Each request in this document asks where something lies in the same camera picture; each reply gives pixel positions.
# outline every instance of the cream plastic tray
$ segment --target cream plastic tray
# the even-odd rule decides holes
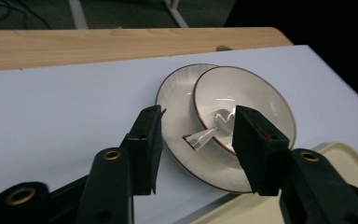
[[[330,161],[347,183],[358,187],[358,153],[354,148],[336,142],[319,152]],[[192,223],[284,223],[279,198],[243,194]]]

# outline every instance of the spoon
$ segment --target spoon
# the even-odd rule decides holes
[[[232,135],[234,131],[235,111],[230,112],[226,109],[219,109],[214,112],[213,120],[216,125],[215,127],[198,133],[184,135],[183,139],[185,139],[194,150],[200,150],[219,131],[223,131],[223,133],[229,136]]]

